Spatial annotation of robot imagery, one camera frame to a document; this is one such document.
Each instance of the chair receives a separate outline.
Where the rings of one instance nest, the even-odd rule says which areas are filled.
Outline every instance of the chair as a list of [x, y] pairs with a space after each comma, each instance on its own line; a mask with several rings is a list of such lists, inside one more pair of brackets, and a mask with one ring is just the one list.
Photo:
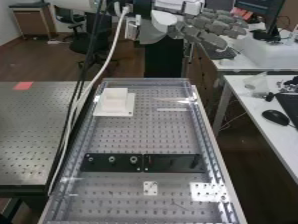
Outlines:
[[68, 26], [69, 29], [73, 29], [73, 34], [64, 37], [64, 41], [66, 41], [66, 39], [72, 38], [77, 38], [78, 37], [78, 32], [77, 32], [77, 28], [81, 27], [82, 28], [82, 22], [85, 21], [85, 16], [84, 15], [78, 15], [78, 14], [73, 14], [73, 10], [70, 9], [64, 9], [60, 8], [57, 6], [54, 6], [54, 15], [56, 15], [56, 19], [65, 24], [70, 24]]
[[[74, 39], [69, 45], [69, 49], [80, 54], [86, 54], [88, 52], [96, 14], [85, 13], [85, 16], [86, 16], [86, 33], [81, 34], [80, 37]], [[109, 36], [111, 35], [111, 16], [104, 17], [101, 22], [101, 28], [97, 29], [96, 35], [97, 40], [93, 48], [92, 61], [89, 62], [88, 68], [90, 68], [96, 63], [102, 65], [106, 59], [106, 52], [109, 50]], [[78, 62], [80, 68], [82, 68], [82, 63], [84, 61]]]

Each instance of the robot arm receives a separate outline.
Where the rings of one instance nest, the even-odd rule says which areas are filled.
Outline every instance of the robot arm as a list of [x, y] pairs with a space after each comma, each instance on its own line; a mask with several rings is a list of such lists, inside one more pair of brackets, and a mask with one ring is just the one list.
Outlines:
[[[247, 24], [230, 12], [203, 6], [205, 0], [134, 0], [133, 14], [149, 19], [154, 28], [171, 38], [183, 38], [194, 43], [205, 41], [225, 50], [227, 43], [219, 36], [245, 37]], [[137, 24], [133, 21], [126, 24], [126, 38], [135, 40], [135, 29], [142, 25], [139, 18]]]
[[[52, 0], [52, 3], [62, 8], [96, 12], [98, 1]], [[106, 6], [113, 0], [102, 1]], [[114, 8], [109, 9], [109, 12], [118, 15], [123, 4], [130, 5], [125, 30], [127, 39], [137, 40], [142, 36], [139, 30], [147, 29], [153, 33], [155, 29], [153, 36], [157, 41], [169, 35], [171, 38], [183, 38], [197, 43], [206, 41], [223, 50], [227, 43], [221, 35], [233, 39], [246, 35], [245, 21], [230, 12], [205, 8], [205, 0], [118, 0], [118, 2], [114, 3]]]

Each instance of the wire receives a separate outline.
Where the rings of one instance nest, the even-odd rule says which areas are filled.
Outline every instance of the wire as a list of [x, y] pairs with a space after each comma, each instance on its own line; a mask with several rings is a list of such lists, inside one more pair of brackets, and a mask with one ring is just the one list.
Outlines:
[[288, 27], [290, 27], [290, 25], [291, 25], [291, 20], [290, 20], [290, 17], [288, 16], [278, 16], [278, 19], [279, 18], [287, 18], [287, 26], [284, 25], [284, 23], [280, 21], [280, 23], [283, 24], [283, 28], [278, 31], [278, 33], [279, 33], [279, 36], [280, 36], [280, 32], [283, 31], [283, 30], [287, 30], [288, 29]]
[[97, 36], [96, 35], [96, 31], [97, 31], [98, 18], [100, 18], [98, 15], [100, 15], [101, 7], [102, 7], [102, 2], [104, 1], [100, 1], [100, 5], [98, 5], [97, 11], [96, 11], [96, 18], [94, 18], [94, 24], [93, 24], [92, 36], [90, 36], [90, 44], [89, 44], [89, 47], [88, 47], [88, 52], [86, 52], [86, 57], [85, 57], [82, 69], [80, 70], [78, 80], [77, 80], [77, 83], [76, 83], [76, 86], [74, 86], [74, 90], [73, 90], [73, 94], [72, 94], [72, 97], [70, 97], [70, 102], [69, 102], [69, 105], [68, 105], [66, 118], [65, 118], [64, 127], [62, 127], [62, 133], [61, 133], [60, 141], [58, 141], [58, 151], [56, 153], [56, 157], [54, 158], [58, 157], [60, 151], [62, 149], [65, 132], [66, 132], [66, 124], [68, 124], [68, 121], [69, 121], [69, 114], [70, 114], [70, 110], [72, 110], [72, 106], [73, 106], [73, 101], [74, 101], [74, 99], [77, 99], [77, 97], [80, 97], [81, 88], [84, 86], [85, 75], [86, 75], [86, 68], [88, 68], [88, 64], [89, 64], [89, 61], [90, 61], [90, 58], [92, 58], [92, 54], [93, 54], [93, 49], [94, 49], [94, 42], [96, 42], [96, 36]]
[[243, 115], [246, 114], [246, 112], [243, 112], [241, 115], [238, 115], [237, 117], [234, 117], [233, 119], [230, 119], [222, 126], [219, 131], [226, 129], [226, 125], [229, 125], [234, 120], [237, 120], [238, 118], [241, 118]]
[[288, 126], [296, 129], [296, 127], [294, 125], [288, 124]]
[[64, 127], [62, 127], [62, 133], [61, 133], [61, 137], [60, 137], [60, 142], [58, 142], [58, 151], [56, 153], [56, 156], [54, 156], [54, 161], [58, 159], [58, 157], [61, 158], [60, 156], [60, 153], [61, 153], [61, 150], [62, 150], [62, 144], [64, 144], [64, 140], [65, 140], [65, 132], [66, 132], [66, 124], [69, 122], [69, 115], [70, 115], [70, 110], [72, 110], [72, 106], [73, 106], [73, 101], [74, 99], [78, 99], [78, 97], [81, 96], [81, 92], [82, 92], [82, 87], [84, 87], [84, 82], [85, 82], [85, 75], [86, 75], [86, 71], [88, 71], [88, 66], [89, 66], [89, 61], [92, 59], [92, 56], [93, 56], [93, 52], [94, 52], [94, 43], [97, 41], [97, 37], [98, 37], [98, 34], [101, 32], [104, 32], [105, 29], [100, 29], [101, 27], [101, 23], [102, 23], [102, 20], [105, 18], [105, 15], [106, 15], [106, 12], [107, 12], [107, 9], [109, 7], [113, 5], [113, 3], [118, 1], [118, 0], [113, 0], [109, 5], [106, 6], [106, 9], [102, 13], [102, 16], [100, 18], [100, 10], [101, 10], [101, 7], [102, 7], [102, 2], [104, 1], [100, 1], [100, 5], [97, 7], [97, 11], [96, 11], [96, 18], [94, 18], [94, 24], [93, 24], [93, 28], [92, 28], [92, 35], [90, 35], [90, 43], [89, 43], [89, 47], [88, 47], [88, 52], [86, 52], [86, 57], [85, 57], [85, 61], [84, 61], [84, 65], [82, 65], [82, 69], [80, 71], [80, 76], [78, 76], [78, 80], [77, 80], [77, 83], [76, 83], [76, 87], [74, 87], [74, 91], [73, 91], [73, 95], [72, 95], [72, 98], [70, 98], [70, 102], [69, 102], [69, 106], [68, 106], [68, 112], [66, 112], [66, 118], [65, 118], [65, 122], [64, 122]]
[[123, 7], [122, 14], [121, 14], [119, 21], [118, 21], [118, 25], [117, 25], [115, 34], [114, 34], [114, 40], [113, 40], [113, 44], [111, 44], [111, 48], [110, 48], [110, 51], [109, 51], [109, 55], [107, 55], [105, 64], [104, 64], [104, 66], [101, 67], [100, 72], [97, 73], [96, 77], [94, 77], [93, 80], [90, 81], [89, 85], [88, 85], [86, 88], [84, 89], [84, 92], [82, 92], [80, 98], [74, 101], [74, 103], [73, 103], [73, 107], [72, 107], [72, 109], [70, 109], [69, 119], [68, 119], [68, 124], [66, 124], [66, 135], [65, 135], [65, 141], [64, 141], [62, 153], [61, 153], [61, 157], [60, 157], [58, 165], [57, 165], [57, 168], [56, 168], [56, 172], [54, 172], [54, 174], [53, 174], [53, 178], [52, 178], [52, 181], [50, 181], [50, 184], [49, 184], [48, 195], [49, 195], [50, 192], [52, 192], [54, 179], [56, 179], [56, 177], [57, 177], [58, 170], [60, 170], [60, 167], [61, 167], [61, 164], [62, 164], [62, 160], [64, 160], [64, 156], [65, 156], [65, 152], [66, 152], [68, 140], [69, 140], [69, 135], [70, 135], [70, 130], [72, 130], [72, 119], [73, 119], [74, 111], [76, 111], [76, 108], [77, 108], [77, 106], [80, 105], [80, 103], [82, 103], [82, 100], [84, 100], [84, 98], [86, 97], [86, 95], [88, 95], [88, 93], [89, 93], [89, 90], [90, 90], [93, 84], [96, 83], [97, 79], [101, 77], [101, 74], [104, 73], [105, 68], [106, 68], [106, 66], [107, 66], [107, 64], [109, 64], [109, 61], [110, 61], [110, 58], [111, 58], [111, 55], [113, 55], [113, 52], [114, 52], [114, 48], [115, 48], [115, 44], [117, 44], [117, 40], [118, 40], [118, 35], [119, 35], [119, 29], [121, 29], [121, 25], [122, 25], [122, 21], [123, 21], [123, 16], [126, 15], [127, 12], [129, 12], [129, 8], [127, 8], [127, 7]]

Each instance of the black metal plate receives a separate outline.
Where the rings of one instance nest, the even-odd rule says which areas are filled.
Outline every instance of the black metal plate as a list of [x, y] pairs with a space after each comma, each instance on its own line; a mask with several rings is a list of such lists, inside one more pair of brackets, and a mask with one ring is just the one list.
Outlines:
[[[131, 164], [130, 158], [137, 158], [135, 164]], [[86, 153], [82, 164], [82, 172], [142, 172], [142, 155], [141, 154], [106, 154]]]
[[147, 173], [203, 173], [203, 167], [199, 154], [143, 155], [143, 172]]

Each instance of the cabinet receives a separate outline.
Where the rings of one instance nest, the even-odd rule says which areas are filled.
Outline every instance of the cabinet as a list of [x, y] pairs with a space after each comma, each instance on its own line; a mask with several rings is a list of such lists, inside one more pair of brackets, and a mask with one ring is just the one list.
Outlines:
[[24, 37], [46, 35], [52, 39], [57, 35], [49, 3], [16, 4], [9, 8]]

